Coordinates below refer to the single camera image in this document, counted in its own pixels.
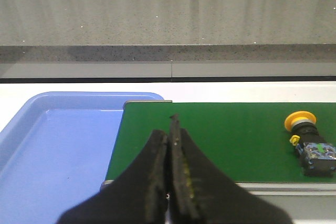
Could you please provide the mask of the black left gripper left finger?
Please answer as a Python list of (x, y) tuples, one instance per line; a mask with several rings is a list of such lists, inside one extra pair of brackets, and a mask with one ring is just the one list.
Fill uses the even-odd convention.
[(167, 135), (152, 131), (135, 160), (112, 183), (64, 212), (58, 223), (165, 223)]

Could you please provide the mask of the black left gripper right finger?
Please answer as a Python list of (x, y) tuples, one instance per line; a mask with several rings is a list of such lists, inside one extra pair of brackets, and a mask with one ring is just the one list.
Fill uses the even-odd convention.
[(171, 206), (176, 223), (291, 223), (281, 208), (249, 193), (198, 148), (171, 116)]

